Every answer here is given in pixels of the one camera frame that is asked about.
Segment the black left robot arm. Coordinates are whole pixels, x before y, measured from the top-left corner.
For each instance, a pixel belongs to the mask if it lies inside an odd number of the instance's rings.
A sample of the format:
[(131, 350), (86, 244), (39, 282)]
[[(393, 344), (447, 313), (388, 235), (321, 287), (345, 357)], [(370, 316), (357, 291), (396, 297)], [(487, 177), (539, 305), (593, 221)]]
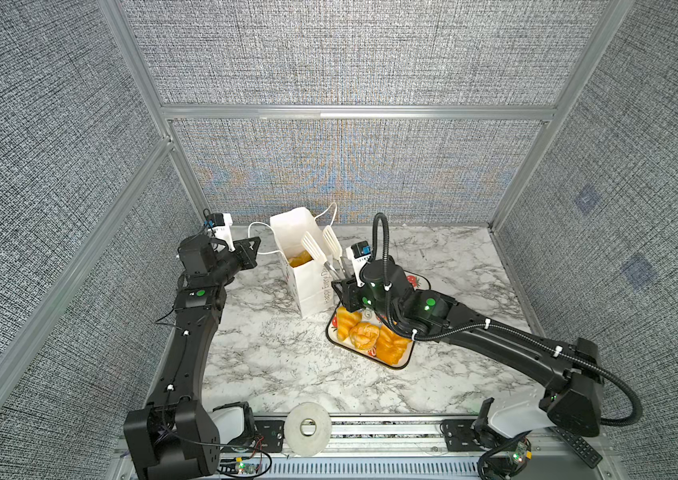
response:
[(231, 245), (198, 233), (182, 240), (183, 271), (171, 309), (175, 330), (145, 406), (126, 415), (123, 432), (139, 479), (196, 479), (214, 474), (223, 446), (202, 404), (210, 345), (236, 274), (257, 266), (261, 240)]

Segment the round bun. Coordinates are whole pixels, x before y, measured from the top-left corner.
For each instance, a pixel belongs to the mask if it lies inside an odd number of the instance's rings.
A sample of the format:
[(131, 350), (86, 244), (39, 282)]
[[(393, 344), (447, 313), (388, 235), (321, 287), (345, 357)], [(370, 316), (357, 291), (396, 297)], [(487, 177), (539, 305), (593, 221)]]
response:
[(355, 349), (368, 351), (372, 349), (379, 338), (380, 329), (378, 326), (360, 322), (349, 332), (349, 339)]

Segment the white paper gift bag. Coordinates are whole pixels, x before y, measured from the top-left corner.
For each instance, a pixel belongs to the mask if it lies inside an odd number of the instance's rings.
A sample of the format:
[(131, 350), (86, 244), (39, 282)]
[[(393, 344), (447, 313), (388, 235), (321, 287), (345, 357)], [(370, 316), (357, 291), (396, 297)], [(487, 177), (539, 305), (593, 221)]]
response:
[(323, 235), (325, 228), (319, 227), (317, 220), (325, 216), (333, 220), (335, 212), (330, 215), (331, 209), (336, 209), (336, 203), (331, 203), (317, 215), (306, 207), (297, 207), (271, 216), (268, 223), (252, 222), (248, 226), (248, 233), (251, 233), (254, 225), (267, 226), (271, 231), (274, 248), (263, 252), (263, 255), (272, 255), (276, 259), (285, 275), (288, 291), (302, 317), (333, 309), (335, 304), (334, 291), (331, 288), (333, 279), (329, 272), (314, 260), (298, 268), (291, 268), (288, 259), (305, 250), (300, 239), (306, 231), (311, 231), (319, 240), (325, 241)]

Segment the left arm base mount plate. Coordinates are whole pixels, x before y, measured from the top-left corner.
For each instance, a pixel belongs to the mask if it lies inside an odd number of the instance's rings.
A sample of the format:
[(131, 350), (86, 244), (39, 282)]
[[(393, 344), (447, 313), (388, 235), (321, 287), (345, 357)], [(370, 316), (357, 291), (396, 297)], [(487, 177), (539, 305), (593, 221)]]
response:
[(280, 453), (284, 442), (282, 419), (220, 420), (217, 428), (224, 452), (252, 454), (250, 447)]

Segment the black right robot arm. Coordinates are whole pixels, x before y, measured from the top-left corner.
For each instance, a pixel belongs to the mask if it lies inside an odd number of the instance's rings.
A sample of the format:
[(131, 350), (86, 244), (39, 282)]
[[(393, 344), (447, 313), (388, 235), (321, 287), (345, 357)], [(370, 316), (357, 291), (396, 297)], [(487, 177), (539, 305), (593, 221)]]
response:
[(537, 387), (503, 400), (487, 399), (475, 427), (479, 434), (509, 439), (559, 427), (596, 437), (604, 426), (637, 424), (644, 409), (638, 394), (598, 363), (598, 347), (580, 338), (558, 342), (482, 315), (455, 298), (417, 289), (390, 254), (386, 215), (375, 214), (371, 241), (360, 249), (366, 261), (357, 278), (332, 283), (349, 312), (370, 310), (380, 321), (371, 346), (377, 359), (415, 343), (444, 342), (484, 355), (534, 380)]

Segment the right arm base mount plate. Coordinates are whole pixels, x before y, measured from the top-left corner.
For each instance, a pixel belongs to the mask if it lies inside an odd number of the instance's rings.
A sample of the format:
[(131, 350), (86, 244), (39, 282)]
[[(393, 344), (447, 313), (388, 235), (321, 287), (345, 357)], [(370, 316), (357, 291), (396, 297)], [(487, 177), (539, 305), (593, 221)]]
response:
[(440, 431), (449, 452), (487, 452), (503, 445), (509, 439), (491, 428), (475, 429), (475, 418), (447, 419), (440, 423)]

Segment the small croissant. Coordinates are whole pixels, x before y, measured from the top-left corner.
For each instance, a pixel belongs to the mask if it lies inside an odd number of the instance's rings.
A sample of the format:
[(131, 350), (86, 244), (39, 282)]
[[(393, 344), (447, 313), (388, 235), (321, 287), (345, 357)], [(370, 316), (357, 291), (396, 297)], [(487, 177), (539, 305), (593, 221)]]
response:
[(304, 250), (298, 255), (289, 258), (288, 263), (291, 268), (298, 268), (302, 265), (311, 262), (312, 260), (313, 257), (311, 256), (311, 254), (308, 251)]

